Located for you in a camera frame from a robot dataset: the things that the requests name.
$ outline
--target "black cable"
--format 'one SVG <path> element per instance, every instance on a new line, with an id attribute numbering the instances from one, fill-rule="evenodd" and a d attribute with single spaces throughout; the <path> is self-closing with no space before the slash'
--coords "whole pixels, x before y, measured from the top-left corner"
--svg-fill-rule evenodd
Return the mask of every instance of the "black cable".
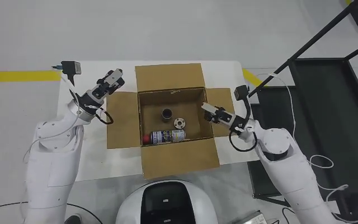
<path id="1" fill-rule="evenodd" d="M 15 203 L 10 203 L 10 204 L 1 204 L 0 207 L 12 206 L 12 205 L 14 205 L 14 204 L 20 204 L 20 203 L 21 203 L 21 202 L 15 202 Z M 95 214 L 93 214 L 91 211 L 89 211 L 89 210 L 87 210 L 87 209 L 85 209 L 85 208 L 83 208 L 83 207 L 81 207 L 81 206 L 75 205 L 75 204 L 67 203 L 67 205 L 68 205 L 68 206 L 74 206 L 74 207 L 77 207 L 77 208 L 80 208 L 80 209 L 85 210 L 86 212 L 88 212 L 89 214 L 91 214 L 96 220 L 98 220 L 98 222 L 99 222 L 100 224 L 103 224 L 103 222 L 102 222 Z"/>
<path id="2" fill-rule="evenodd" d="M 98 118 L 100 120 L 100 122 L 102 122 L 102 123 L 104 123 L 106 125 L 113 124 L 114 121 L 113 121 L 113 118 L 111 117 L 111 115 L 106 110 L 104 110 L 103 108 L 100 108 L 100 109 L 106 114 L 106 116 L 110 119 L 110 121 L 106 122 L 106 121 L 102 120 L 101 117 L 98 114 L 96 114 L 96 118 Z"/>
<path id="3" fill-rule="evenodd" d="M 252 133 L 253 133 L 253 137 L 254 137 L 254 139 L 255 139 L 255 142 L 254 142 L 253 146 L 252 146 L 251 148 L 247 149 L 247 150 L 241 150 L 241 149 L 239 149 L 238 147 L 236 147 L 236 146 L 234 145 L 233 141 L 231 140 L 231 137 L 232 137 L 233 133 L 234 133 L 234 132 L 233 132 L 232 130 L 231 130 L 230 133 L 229 133 L 229 142 L 230 142 L 230 144 L 233 146 L 233 148 L 234 148 L 235 150 L 237 150 L 237 151 L 239 151 L 239 152 L 249 152 L 249 151 L 253 150 L 253 149 L 257 146 L 257 137 L 256 137 L 255 132 L 252 132 Z"/>
<path id="4" fill-rule="evenodd" d="M 285 217 L 285 219 L 286 219 L 287 224 L 290 224 L 289 220 L 288 220 L 288 219 L 287 219 L 287 217 L 286 217 L 285 210 L 288 210 L 288 211 L 292 212 L 293 214 L 295 214 L 295 212 L 294 212 L 294 211 L 292 211 L 292 210 L 291 210 L 291 209 L 289 209 L 289 208 L 283 208 L 283 209 L 282 209 L 282 214 L 284 215 L 284 217 Z"/>

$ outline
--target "white table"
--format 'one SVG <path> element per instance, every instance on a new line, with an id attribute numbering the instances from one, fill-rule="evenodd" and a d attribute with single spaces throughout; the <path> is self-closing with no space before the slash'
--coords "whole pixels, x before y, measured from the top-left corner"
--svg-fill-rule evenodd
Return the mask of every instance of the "white table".
<path id="1" fill-rule="evenodd" d="M 79 95 L 92 89 L 96 81 L 102 78 L 109 70 L 121 68 L 125 84 L 117 91 L 137 92 L 135 66 L 152 64 L 186 64 L 201 63 L 207 88 L 230 88 L 235 108 L 235 113 L 245 116 L 246 110 L 243 102 L 237 102 L 234 97 L 234 89 L 245 85 L 242 68 L 239 62 L 234 61 L 80 61 L 82 74 L 76 75 L 75 89 Z M 68 87 L 61 82 L 58 116 L 63 115 L 66 105 L 72 99 Z M 85 134 L 82 146 L 81 161 L 76 181 L 112 178 L 142 174 L 142 161 L 140 147 L 121 148 L 108 150 L 107 128 L 104 124 L 94 119 L 90 125 L 85 126 Z M 239 148 L 249 148 L 250 144 L 238 138 L 233 142 Z M 255 151 L 237 152 L 232 148 L 228 137 L 215 138 L 216 148 L 220 164 L 232 164 L 258 160 Z"/>

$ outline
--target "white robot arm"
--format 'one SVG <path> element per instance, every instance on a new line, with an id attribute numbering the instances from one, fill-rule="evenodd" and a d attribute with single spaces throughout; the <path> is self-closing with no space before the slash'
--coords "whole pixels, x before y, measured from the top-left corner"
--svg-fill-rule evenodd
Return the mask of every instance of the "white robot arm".
<path id="1" fill-rule="evenodd" d="M 26 174 L 29 206 L 25 223 L 64 223 L 68 195 L 78 172 L 83 125 L 98 117 L 96 111 L 104 98 L 124 84 L 122 75 L 120 69 L 109 71 L 93 89 L 76 95 L 78 101 L 68 104 L 64 118 L 37 125 Z"/>
<path id="2" fill-rule="evenodd" d="M 231 135 L 236 133 L 244 141 L 254 143 L 253 148 L 272 183 L 289 202 L 301 224 L 338 223 L 323 201 L 316 176 L 291 134 L 286 129 L 262 129 L 258 121 L 249 118 L 247 95 L 239 97 L 235 92 L 235 96 L 245 102 L 245 118 L 203 103 L 205 119 L 226 125 L 230 129 L 230 141 Z M 251 150 L 234 148 L 243 152 Z"/>

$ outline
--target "gray floor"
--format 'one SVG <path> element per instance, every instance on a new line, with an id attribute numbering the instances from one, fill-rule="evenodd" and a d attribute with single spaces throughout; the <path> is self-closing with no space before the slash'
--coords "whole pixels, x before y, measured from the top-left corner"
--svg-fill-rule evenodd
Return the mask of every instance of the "gray floor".
<path id="1" fill-rule="evenodd" d="M 0 7 L 0 71 L 48 69 L 71 59 L 202 59 L 238 60 L 255 74 L 272 72 L 343 6 L 343 0 L 5 0 Z M 304 56 L 346 56 L 358 46 L 357 32 L 358 26 L 347 18 Z M 351 63 L 358 66 L 357 59 Z M 281 76 L 293 84 L 289 71 Z M 22 156 L 35 124 L 55 115 L 58 86 L 0 83 L 0 204 L 21 199 L 26 168 Z M 269 223 L 273 218 L 283 222 L 280 206 L 251 197 L 245 163 L 174 178 L 203 188 L 220 223 L 258 209 Z M 78 182 L 69 202 L 113 223 L 124 198 L 145 183 L 140 175 Z M 67 215 L 74 212 L 84 215 L 86 223 L 97 223 L 76 208 L 68 208 Z M 298 223 L 294 215 L 288 216 Z M 0 208 L 0 218 L 20 223 L 18 206 Z"/>

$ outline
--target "cardboard box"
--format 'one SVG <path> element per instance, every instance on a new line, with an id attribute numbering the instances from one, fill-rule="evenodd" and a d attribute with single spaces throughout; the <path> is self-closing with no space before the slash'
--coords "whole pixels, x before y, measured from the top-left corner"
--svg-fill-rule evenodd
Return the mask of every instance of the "cardboard box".
<path id="1" fill-rule="evenodd" d="M 115 121 L 107 126 L 107 148 L 141 147 L 147 179 L 219 167 L 214 137 L 228 136 L 229 130 L 204 120 L 201 104 L 234 113 L 230 89 L 205 88 L 200 64 L 138 66 L 135 71 L 138 93 L 115 92 L 107 98 L 107 111 Z M 169 123 L 161 120 L 164 108 L 173 111 Z M 186 121 L 183 142 L 143 145 L 145 134 L 174 130 L 176 118 Z"/>

